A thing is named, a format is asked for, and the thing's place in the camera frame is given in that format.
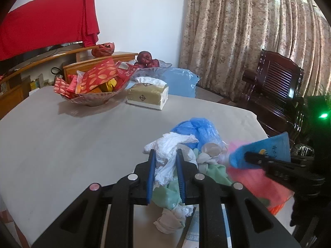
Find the tissue box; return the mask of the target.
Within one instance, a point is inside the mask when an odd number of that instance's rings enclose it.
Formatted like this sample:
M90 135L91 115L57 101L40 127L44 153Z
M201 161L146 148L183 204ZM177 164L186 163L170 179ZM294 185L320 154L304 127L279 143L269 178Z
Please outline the tissue box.
M127 103L162 110L168 100L169 87L163 80L152 77L136 77L128 89Z

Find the orange foam net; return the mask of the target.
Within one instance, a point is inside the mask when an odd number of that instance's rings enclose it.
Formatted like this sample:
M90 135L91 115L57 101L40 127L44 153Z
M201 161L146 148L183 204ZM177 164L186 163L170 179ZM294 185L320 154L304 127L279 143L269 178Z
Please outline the orange foam net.
M276 215L293 196L294 192L265 176L262 169L227 168L227 174L234 182L242 183L270 211Z

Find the red cloth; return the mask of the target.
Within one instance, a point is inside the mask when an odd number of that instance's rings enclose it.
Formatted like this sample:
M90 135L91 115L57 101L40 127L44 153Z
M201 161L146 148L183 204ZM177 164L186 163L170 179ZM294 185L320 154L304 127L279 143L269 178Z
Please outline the red cloth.
M98 34L95 0L33 0L1 23L1 60L57 44L94 46Z

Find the green potted plant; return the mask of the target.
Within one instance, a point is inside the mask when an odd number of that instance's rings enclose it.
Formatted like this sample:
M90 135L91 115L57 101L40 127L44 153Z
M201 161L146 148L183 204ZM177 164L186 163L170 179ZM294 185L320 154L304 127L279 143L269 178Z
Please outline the green potted plant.
M330 91L327 88L325 88L323 85L321 85L319 87L319 95L324 97L326 104L330 107L330 104L331 104Z

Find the blue crumpled plastic cover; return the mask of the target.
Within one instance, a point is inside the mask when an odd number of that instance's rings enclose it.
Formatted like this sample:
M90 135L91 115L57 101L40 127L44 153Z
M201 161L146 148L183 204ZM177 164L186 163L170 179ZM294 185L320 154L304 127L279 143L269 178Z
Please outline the blue crumpled plastic cover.
M177 124L171 132L181 135L193 135L198 140L198 143L188 143L187 146L191 149L202 150L202 147L207 143L214 143L220 147L224 147L219 132L214 124L206 118L191 118Z

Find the grey tablecloth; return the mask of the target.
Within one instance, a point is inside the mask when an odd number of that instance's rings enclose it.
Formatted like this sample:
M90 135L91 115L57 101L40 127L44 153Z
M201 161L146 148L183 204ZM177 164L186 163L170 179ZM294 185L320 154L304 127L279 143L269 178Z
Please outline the grey tablecloth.
M99 107L45 87L1 120L1 197L33 243L91 184L113 184L147 156L144 147L178 123L206 118L227 143L266 138L250 111L170 95L162 110L129 105L124 93Z

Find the red orange snack packet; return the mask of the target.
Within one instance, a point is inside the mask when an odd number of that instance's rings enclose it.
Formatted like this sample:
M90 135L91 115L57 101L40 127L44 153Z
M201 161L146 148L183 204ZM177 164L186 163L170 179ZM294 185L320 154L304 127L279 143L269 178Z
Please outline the red orange snack packet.
M77 80L76 94L108 92L106 83L118 75L112 58L108 58L86 71L81 80Z

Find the glass snack bowl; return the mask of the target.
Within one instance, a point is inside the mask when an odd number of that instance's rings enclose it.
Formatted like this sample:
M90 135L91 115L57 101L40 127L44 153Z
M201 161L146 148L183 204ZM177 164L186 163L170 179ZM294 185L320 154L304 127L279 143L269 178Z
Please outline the glass snack bowl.
M86 95L75 97L73 99L68 99L67 97L65 97L63 95L61 97L63 99L65 99L66 101L69 101L73 104L86 105L86 106L89 106L89 107L96 107L96 106L106 104L113 97L117 97L118 94L121 94L126 89L128 84L129 84L129 82L126 82L116 92L88 93Z

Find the white tissue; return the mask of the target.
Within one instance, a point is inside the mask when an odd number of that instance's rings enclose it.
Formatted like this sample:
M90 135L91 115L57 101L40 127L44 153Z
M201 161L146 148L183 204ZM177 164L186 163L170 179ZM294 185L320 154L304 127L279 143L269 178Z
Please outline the white tissue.
M187 144L196 144L198 139L190 135L182 135L174 132L163 134L163 136L144 147L144 153L149 154L154 150L156 155L154 187L167 186L174 180L176 169L177 150L183 151L184 160L197 166L196 155Z

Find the wooden tv cabinet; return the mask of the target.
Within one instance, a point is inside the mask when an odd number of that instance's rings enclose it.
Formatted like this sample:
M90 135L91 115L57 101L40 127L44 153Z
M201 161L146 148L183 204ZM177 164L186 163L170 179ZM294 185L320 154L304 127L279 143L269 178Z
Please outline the wooden tv cabinet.
M86 71L106 57L94 57L97 46L83 48L79 44L50 50L30 58L1 77L1 118L28 98L36 88L54 83L57 76L67 79L77 70Z

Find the red apples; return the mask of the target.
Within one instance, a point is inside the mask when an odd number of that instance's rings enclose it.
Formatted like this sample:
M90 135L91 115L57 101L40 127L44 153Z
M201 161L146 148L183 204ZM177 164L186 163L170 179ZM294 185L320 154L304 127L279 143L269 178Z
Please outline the red apples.
M137 56L137 61L135 62L134 66L139 68L153 68L159 67L159 60L153 59L152 55L148 51L141 51Z

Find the red ornament on cabinet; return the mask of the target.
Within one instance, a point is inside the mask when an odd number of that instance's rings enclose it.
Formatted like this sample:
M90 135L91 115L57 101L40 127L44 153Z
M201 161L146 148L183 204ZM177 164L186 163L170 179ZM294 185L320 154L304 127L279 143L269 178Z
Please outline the red ornament on cabinet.
M104 43L99 44L91 51L92 56L99 58L99 57L106 57L110 56L114 53L115 44L114 43Z

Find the blue plastic covered stool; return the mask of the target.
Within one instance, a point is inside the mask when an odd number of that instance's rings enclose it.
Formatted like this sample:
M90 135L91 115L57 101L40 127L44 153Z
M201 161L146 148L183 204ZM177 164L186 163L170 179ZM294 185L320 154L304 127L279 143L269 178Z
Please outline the blue plastic covered stool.
M170 95L195 98L200 77L188 69L167 68L160 79L167 83Z

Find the floral beige curtain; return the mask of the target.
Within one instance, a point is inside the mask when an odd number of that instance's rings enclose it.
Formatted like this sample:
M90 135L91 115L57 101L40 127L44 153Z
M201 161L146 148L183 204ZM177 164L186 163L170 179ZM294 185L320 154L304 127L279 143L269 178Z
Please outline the floral beige curtain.
M330 24L314 0L186 0L179 65L233 100L262 50L304 71L301 95L330 90Z

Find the glass fruit bowl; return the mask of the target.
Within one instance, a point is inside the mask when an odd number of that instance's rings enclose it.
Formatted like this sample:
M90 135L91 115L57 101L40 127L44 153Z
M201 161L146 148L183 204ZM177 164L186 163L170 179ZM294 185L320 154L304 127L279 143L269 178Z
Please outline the glass fruit bowl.
M153 77L159 78L167 69L172 66L172 63L165 63L162 60L159 60L159 67L150 67L150 68L138 68L130 80L134 80L136 77Z

